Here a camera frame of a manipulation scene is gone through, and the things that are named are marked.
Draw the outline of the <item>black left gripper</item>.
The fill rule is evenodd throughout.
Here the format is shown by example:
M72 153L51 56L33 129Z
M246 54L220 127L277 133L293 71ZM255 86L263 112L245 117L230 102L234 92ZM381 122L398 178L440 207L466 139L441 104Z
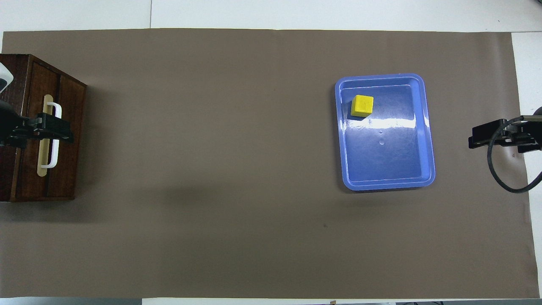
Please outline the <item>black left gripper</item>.
M0 136L4 137L0 141L1 147L25 149L28 141L25 137L34 137L36 130L39 139L74 142L68 120L43 112L30 119L20 116L9 103L0 101Z

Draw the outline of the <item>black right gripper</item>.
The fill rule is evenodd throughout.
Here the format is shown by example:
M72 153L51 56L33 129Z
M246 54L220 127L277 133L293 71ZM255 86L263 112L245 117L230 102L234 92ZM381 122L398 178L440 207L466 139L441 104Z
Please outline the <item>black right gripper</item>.
M519 154L541 150L542 116L540 114L522 115L510 120L493 120L472 127L472 135L468 138L469 149L488 145L493 134L502 125L508 134L517 137L517 152Z

